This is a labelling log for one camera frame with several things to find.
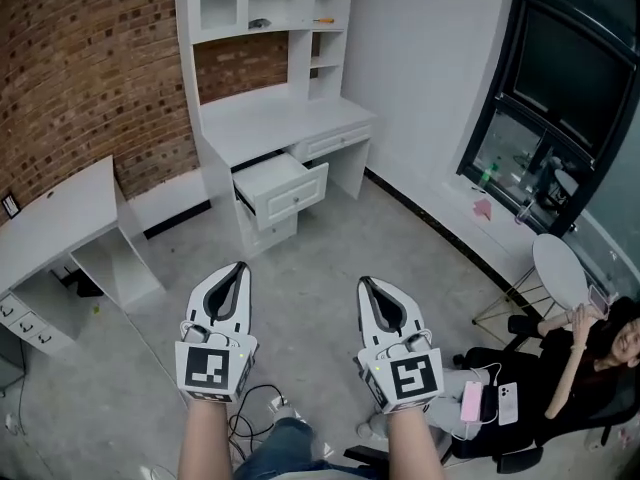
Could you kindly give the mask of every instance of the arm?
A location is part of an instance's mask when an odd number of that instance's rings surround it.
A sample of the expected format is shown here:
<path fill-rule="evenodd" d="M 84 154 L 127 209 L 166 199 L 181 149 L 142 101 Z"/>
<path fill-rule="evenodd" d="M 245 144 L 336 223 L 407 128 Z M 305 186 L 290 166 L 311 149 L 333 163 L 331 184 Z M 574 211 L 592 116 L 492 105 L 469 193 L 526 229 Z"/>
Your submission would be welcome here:
<path fill-rule="evenodd" d="M 580 367 L 582 355 L 587 348 L 587 338 L 589 337 L 589 329 L 591 328 L 591 317 L 584 308 L 580 308 L 573 316 L 573 347 L 571 347 L 571 356 L 567 362 L 567 366 L 562 372 L 560 382 L 553 394 L 551 403 L 547 411 L 544 413 L 547 419 L 552 420 L 565 406 L 569 400 L 571 386 L 576 378 L 576 373 Z"/>
<path fill-rule="evenodd" d="M 569 361 L 567 362 L 564 372 L 562 372 L 562 377 L 560 377 L 560 382 L 558 383 L 556 392 L 553 394 L 549 408 L 544 413 L 547 419 L 552 420 L 555 418 L 569 400 L 571 386 L 576 378 L 576 372 L 580 366 L 584 350 L 584 346 L 572 347 L 571 356 L 569 357 Z"/>
<path fill-rule="evenodd" d="M 389 415 L 390 480 L 444 480 L 422 407 Z"/>
<path fill-rule="evenodd" d="M 231 480 L 227 406 L 192 400 L 180 453 L 180 480 Z"/>
<path fill-rule="evenodd" d="M 538 333 L 543 338 L 547 336 L 551 331 L 555 331 L 556 329 L 560 329 L 565 325 L 569 325 L 573 323 L 573 319 L 575 318 L 575 314 L 579 309 L 584 309 L 586 315 L 593 318 L 594 320 L 605 320 L 606 318 L 594 308 L 591 304 L 583 306 L 582 304 L 578 306 L 577 309 L 572 311 L 565 311 L 562 315 L 558 315 L 549 320 L 543 320 L 538 324 Z"/>
<path fill-rule="evenodd" d="M 544 338 L 551 331 L 555 331 L 556 329 L 560 329 L 561 327 L 570 324 L 572 316 L 573 312 L 566 311 L 562 315 L 553 317 L 550 320 L 543 320 L 538 324 L 538 333 L 540 333 L 540 336 Z"/>

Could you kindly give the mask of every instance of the small object on shelf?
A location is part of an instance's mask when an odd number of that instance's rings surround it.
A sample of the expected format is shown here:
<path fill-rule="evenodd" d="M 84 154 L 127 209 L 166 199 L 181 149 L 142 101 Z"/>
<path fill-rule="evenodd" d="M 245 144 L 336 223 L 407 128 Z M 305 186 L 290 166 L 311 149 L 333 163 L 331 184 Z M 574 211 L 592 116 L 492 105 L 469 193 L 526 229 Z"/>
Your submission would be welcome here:
<path fill-rule="evenodd" d="M 269 21 L 267 18 L 257 18 L 249 22 L 249 30 L 256 28 L 267 28 L 269 26 L 271 26 L 271 21 Z"/>
<path fill-rule="evenodd" d="M 11 192 L 9 192 L 9 195 L 2 198 L 2 206 L 4 206 L 4 211 L 7 212 L 7 215 L 10 219 L 13 219 L 20 213 L 20 206 L 16 202 Z"/>
<path fill-rule="evenodd" d="M 491 220 L 491 201 L 488 199 L 480 199 L 473 203 L 473 213 L 478 217 L 486 217 L 488 221 Z"/>
<path fill-rule="evenodd" d="M 489 180 L 491 178 L 493 178 L 493 175 L 498 172 L 498 164 L 493 162 L 487 169 L 484 170 L 484 172 L 482 173 L 482 178 L 480 178 L 480 181 L 478 182 L 478 186 L 480 188 L 484 188 L 487 183 L 489 183 Z"/>

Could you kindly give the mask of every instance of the desk drawer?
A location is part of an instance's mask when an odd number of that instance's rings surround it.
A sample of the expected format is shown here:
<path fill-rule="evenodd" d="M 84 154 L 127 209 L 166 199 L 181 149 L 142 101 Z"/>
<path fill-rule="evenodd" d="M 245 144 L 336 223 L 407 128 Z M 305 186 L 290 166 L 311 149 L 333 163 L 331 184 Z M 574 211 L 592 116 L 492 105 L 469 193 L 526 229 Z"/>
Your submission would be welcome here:
<path fill-rule="evenodd" d="M 264 231 L 322 201 L 328 172 L 329 164 L 307 169 L 285 153 L 234 173 L 233 182 Z"/>
<path fill-rule="evenodd" d="M 53 354 L 73 343 L 71 338 L 54 327 L 45 328 L 27 341 L 45 354 Z"/>
<path fill-rule="evenodd" d="M 288 151 L 300 162 L 307 162 L 370 137 L 371 125 L 366 125 L 336 135 L 303 140 Z"/>
<path fill-rule="evenodd" d="M 18 302 L 13 295 L 8 295 L 0 302 L 0 323 L 9 327 L 28 312 L 29 310 Z"/>
<path fill-rule="evenodd" d="M 236 201 L 236 212 L 240 222 L 242 242 L 249 256 L 260 254 L 273 245 L 295 235 L 298 228 L 298 216 L 292 215 L 273 226 L 269 226 L 264 231 L 260 231 L 255 216 L 241 201 Z"/>
<path fill-rule="evenodd" d="M 47 324 L 40 320 L 34 313 L 27 313 L 20 320 L 12 323 L 9 326 L 9 330 L 19 338 L 29 341 L 29 338 L 33 338 L 46 327 Z"/>

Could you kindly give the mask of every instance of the concrete floor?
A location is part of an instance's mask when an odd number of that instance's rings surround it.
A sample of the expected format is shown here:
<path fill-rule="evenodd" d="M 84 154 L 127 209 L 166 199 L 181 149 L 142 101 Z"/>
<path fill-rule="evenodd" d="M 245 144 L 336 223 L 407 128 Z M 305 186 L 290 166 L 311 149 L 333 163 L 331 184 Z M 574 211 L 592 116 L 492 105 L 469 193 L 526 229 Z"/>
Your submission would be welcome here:
<path fill-rule="evenodd" d="M 26 437 L 0 432 L 0 476 L 12 479 L 149 478 L 149 468 L 175 473 L 186 411 L 156 354 L 174 375 L 174 341 L 194 286 L 242 255 L 221 236 L 208 211 L 150 241 L 166 296 L 127 316 L 106 300 L 91 313 L 78 342 L 57 359 L 28 351 L 22 402 Z M 365 180 L 357 202 L 336 187 L 303 212 L 298 235 L 250 260 L 252 334 L 260 343 L 249 386 L 276 384 L 319 438 L 347 464 L 344 448 L 361 443 L 355 427 L 373 410 L 352 358 L 362 343 L 356 282 L 385 279 L 409 293 L 445 362 L 473 346 L 499 346 L 471 316 L 499 290 L 469 260 L 380 188 Z M 495 323 L 504 332 L 504 322 Z M 0 400 L 2 415 L 18 407 L 19 386 Z M 250 396 L 246 415 L 270 423 L 270 390 Z M 617 439 L 587 453 L 582 433 L 546 446 L 543 463 L 513 478 L 613 478 L 626 461 Z M 491 460 L 448 468 L 450 479 L 496 478 Z"/>

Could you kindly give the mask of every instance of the white bookshelf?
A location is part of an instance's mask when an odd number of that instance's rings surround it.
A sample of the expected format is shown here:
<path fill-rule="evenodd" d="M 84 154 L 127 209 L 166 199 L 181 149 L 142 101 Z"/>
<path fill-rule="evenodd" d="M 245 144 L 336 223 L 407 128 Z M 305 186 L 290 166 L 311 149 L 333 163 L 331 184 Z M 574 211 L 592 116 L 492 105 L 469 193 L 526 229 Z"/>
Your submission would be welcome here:
<path fill-rule="evenodd" d="M 350 5 L 351 0 L 176 0 L 184 86 L 205 186 L 249 256 L 295 234 L 296 212 L 324 197 L 327 173 L 358 196 L 375 116 L 340 95 Z M 254 20 L 266 24 L 250 28 Z M 201 104 L 194 45 L 275 31 L 288 31 L 286 83 Z M 296 167 L 283 181 L 277 172 L 282 158 L 269 158 L 285 149 Z M 330 161 L 322 163 L 323 156 Z M 307 169 L 310 160 L 314 167 Z M 273 186 L 260 198 L 242 197 L 238 183 L 244 178 L 238 173 L 244 169 L 264 170 Z"/>

